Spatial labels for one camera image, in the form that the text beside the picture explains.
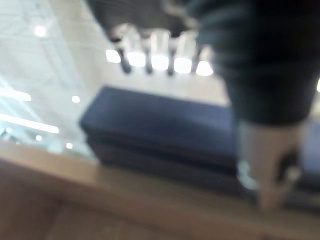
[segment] bright light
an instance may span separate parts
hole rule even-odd
[[[168,69],[169,58],[167,56],[152,56],[151,64],[154,69],[164,71]]]
[[[42,136],[40,136],[40,135],[35,136],[35,140],[42,141]]]
[[[6,131],[8,134],[10,134],[10,133],[12,133],[12,128],[11,128],[11,127],[7,127],[7,128],[5,129],[5,131]]]
[[[174,60],[174,70],[180,74],[189,74],[191,72],[192,61],[188,58],[176,58]]]
[[[74,103],[79,103],[80,102],[80,97],[79,96],[72,96],[72,102]]]
[[[37,37],[43,38],[47,35],[47,28],[45,26],[38,25],[34,28],[34,34]]]
[[[0,121],[4,121],[11,124],[17,124],[20,126],[24,126],[31,129],[37,129],[40,131],[52,133],[52,134],[58,134],[59,128],[56,126],[47,125],[44,123],[36,122],[36,121],[30,121],[23,118],[5,115],[0,113]]]
[[[214,73],[207,61],[200,61],[195,72],[200,76],[209,76]]]
[[[0,96],[6,97],[6,98],[22,100],[22,101],[27,101],[27,102],[31,101],[30,94],[28,94],[26,92],[22,92],[22,91],[15,91],[12,89],[3,88],[3,87],[0,87]]]
[[[146,65],[146,56],[141,52],[128,52],[129,64],[134,67],[144,67]]]
[[[106,59],[108,62],[113,64],[119,64],[121,62],[121,58],[119,53],[116,50],[106,50],[105,51]]]
[[[73,144],[70,143],[70,142],[68,142],[68,143],[65,144],[65,147],[66,147],[67,149],[72,149],[72,148],[73,148]]]

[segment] wooden ledge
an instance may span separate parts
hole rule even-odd
[[[68,201],[197,240],[320,236],[320,217],[315,215],[285,210],[261,214],[242,200],[11,142],[0,143],[0,169]]]

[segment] white ceiling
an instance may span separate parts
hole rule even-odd
[[[47,28],[37,37],[35,26]],[[222,81],[215,76],[164,72],[152,76],[143,69],[131,75],[106,61],[112,48],[82,0],[0,0],[0,87],[31,95],[23,102],[0,97],[0,114],[53,125],[58,134],[30,130],[8,123],[20,142],[45,145],[56,153],[68,152],[72,143],[77,153],[87,155],[78,120],[103,85],[135,89],[176,98],[227,104]],[[72,96],[80,102],[73,103]],[[41,143],[35,135],[43,136]]]

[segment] fluorescent light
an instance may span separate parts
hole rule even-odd
[[[174,60],[174,70],[180,74],[188,74],[191,72],[192,61],[188,58],[176,58]]]
[[[47,28],[42,25],[38,25],[34,28],[34,34],[37,37],[43,38],[47,35]]]
[[[42,136],[40,136],[40,135],[35,136],[35,140],[42,141]]]
[[[210,64],[207,61],[200,61],[195,72],[200,76],[209,76],[214,73]]]
[[[73,148],[73,144],[70,143],[70,142],[68,142],[68,143],[65,144],[65,147],[66,147],[67,149],[72,149],[72,148]]]
[[[3,88],[0,87],[0,96],[1,97],[6,97],[6,98],[12,98],[12,99],[17,99],[17,100],[22,100],[22,101],[31,101],[31,96],[30,94],[22,91],[16,91],[13,89],[9,88]]]
[[[151,64],[154,69],[164,71],[168,69],[169,58],[167,56],[152,56]]]
[[[31,128],[31,129],[37,129],[37,130],[52,133],[52,134],[59,133],[59,128],[57,128],[56,126],[51,126],[44,123],[30,121],[23,118],[1,114],[1,113],[0,113],[0,121],[4,121],[11,124],[17,124],[20,126]]]
[[[10,133],[12,133],[12,128],[11,128],[11,127],[7,127],[7,128],[5,129],[5,131],[6,131],[8,134],[10,134]]]
[[[106,59],[108,62],[113,63],[113,64],[118,64],[121,62],[121,58],[119,53],[116,50],[106,50],[105,51]]]
[[[146,65],[146,56],[141,52],[128,52],[129,64],[134,67],[144,67]]]
[[[80,97],[79,96],[72,96],[72,102],[74,103],[79,103],[80,102]]]

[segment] dark sleeve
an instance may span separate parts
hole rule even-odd
[[[319,0],[185,0],[199,44],[214,50],[235,114],[252,123],[305,119],[320,77]]]

